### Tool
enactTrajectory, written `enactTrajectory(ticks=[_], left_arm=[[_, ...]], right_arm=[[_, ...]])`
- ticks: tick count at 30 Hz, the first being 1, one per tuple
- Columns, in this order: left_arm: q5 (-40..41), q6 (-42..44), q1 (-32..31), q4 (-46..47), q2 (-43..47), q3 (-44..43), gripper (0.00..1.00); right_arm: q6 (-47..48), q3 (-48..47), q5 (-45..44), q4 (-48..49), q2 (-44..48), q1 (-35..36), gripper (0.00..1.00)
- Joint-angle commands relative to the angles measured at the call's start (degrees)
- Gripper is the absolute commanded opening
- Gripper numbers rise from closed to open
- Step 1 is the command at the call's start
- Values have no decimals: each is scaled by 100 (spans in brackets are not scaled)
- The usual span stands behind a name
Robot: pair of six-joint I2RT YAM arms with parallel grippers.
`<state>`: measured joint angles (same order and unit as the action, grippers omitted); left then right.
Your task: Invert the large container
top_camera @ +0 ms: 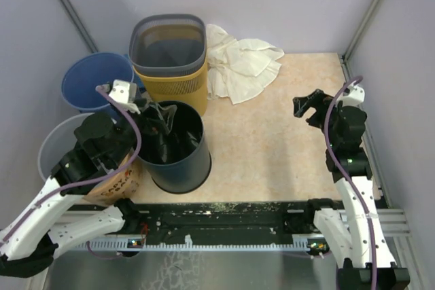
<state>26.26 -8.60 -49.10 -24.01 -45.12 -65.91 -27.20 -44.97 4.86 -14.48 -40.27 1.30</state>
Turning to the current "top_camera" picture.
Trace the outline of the dark navy round bin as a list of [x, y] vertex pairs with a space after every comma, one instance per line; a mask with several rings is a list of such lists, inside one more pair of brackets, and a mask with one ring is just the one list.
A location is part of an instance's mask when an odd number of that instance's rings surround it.
[[186, 194], [200, 187], [208, 178], [212, 160], [201, 115], [179, 101], [159, 102], [176, 105], [170, 134], [153, 138], [141, 135], [139, 157], [154, 183], [171, 194]]

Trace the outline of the yellow slatted bin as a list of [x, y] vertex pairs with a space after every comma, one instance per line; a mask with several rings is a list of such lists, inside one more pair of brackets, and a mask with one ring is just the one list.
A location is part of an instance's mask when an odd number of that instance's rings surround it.
[[133, 69], [155, 102], [179, 101], [189, 104], [200, 115], [207, 110], [207, 62], [190, 75], [148, 77]]

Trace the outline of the grey slatted bin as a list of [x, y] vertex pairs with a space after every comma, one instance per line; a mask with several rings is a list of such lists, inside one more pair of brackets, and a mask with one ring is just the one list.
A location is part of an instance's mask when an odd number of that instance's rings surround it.
[[128, 57], [147, 77], [182, 77], [206, 61], [205, 23], [192, 14], [160, 14], [140, 20], [132, 31]]

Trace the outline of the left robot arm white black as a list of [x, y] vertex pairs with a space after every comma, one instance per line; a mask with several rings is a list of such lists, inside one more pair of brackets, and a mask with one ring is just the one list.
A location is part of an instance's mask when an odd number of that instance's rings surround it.
[[121, 109], [118, 120], [104, 111], [88, 115], [75, 129], [76, 143], [53, 167], [41, 191], [1, 231], [1, 275], [30, 278], [68, 250], [114, 232], [132, 234], [141, 213], [129, 198], [115, 200], [89, 218], [62, 227], [58, 219], [96, 184], [123, 179], [139, 155], [142, 138], [168, 134], [176, 105], [135, 100], [135, 112]]

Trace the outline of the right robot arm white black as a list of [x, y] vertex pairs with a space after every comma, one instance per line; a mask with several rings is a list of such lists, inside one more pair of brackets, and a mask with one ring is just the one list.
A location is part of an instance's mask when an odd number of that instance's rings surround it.
[[295, 117], [315, 110], [306, 121], [326, 138], [326, 166], [345, 210], [340, 214], [330, 199], [310, 200], [303, 222], [308, 231], [324, 236], [337, 263], [339, 289], [405, 289], [410, 275], [397, 265], [385, 240], [362, 147], [367, 115], [358, 104], [363, 100], [360, 87], [346, 89], [338, 99], [315, 90], [293, 100]]

